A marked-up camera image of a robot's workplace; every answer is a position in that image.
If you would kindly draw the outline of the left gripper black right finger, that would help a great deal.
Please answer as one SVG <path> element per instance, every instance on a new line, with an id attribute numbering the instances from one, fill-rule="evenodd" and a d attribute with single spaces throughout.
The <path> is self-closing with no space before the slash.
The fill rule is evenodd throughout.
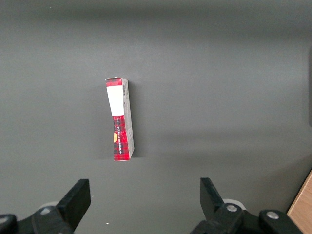
<path id="1" fill-rule="evenodd" d="M 283 212 L 261 210 L 258 216 L 233 202 L 225 202 L 210 178 L 200 179 L 200 205 L 205 220 L 192 234 L 300 234 L 302 231 Z"/>

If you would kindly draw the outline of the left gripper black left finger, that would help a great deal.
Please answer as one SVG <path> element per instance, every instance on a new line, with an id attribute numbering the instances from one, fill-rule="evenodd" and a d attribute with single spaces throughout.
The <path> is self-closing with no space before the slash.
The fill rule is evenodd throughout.
<path id="1" fill-rule="evenodd" d="M 90 182 L 80 179 L 56 204 L 46 205 L 18 221 L 14 214 L 0 216 L 2 234 L 73 234 L 91 204 Z"/>

